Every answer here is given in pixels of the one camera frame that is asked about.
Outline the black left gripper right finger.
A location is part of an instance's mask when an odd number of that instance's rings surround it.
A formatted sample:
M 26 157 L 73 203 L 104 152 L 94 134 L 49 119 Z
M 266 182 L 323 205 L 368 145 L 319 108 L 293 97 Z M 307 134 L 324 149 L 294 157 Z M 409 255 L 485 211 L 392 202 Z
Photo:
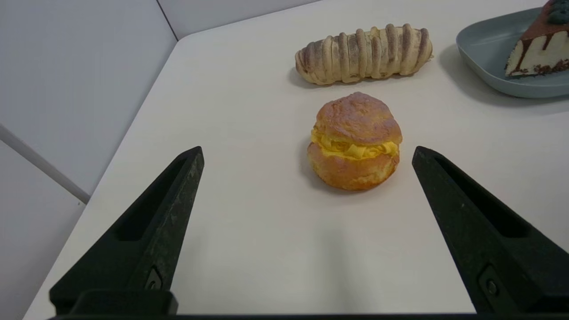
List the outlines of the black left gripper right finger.
M 569 256 L 442 154 L 412 165 L 478 314 L 567 314 Z

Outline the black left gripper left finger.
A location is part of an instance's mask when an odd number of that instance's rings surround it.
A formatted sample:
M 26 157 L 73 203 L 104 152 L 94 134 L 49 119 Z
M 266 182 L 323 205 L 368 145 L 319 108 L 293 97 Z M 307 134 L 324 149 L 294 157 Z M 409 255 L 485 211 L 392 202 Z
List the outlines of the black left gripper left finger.
M 174 314 L 170 292 L 204 169 L 177 156 L 49 290 L 57 314 Z

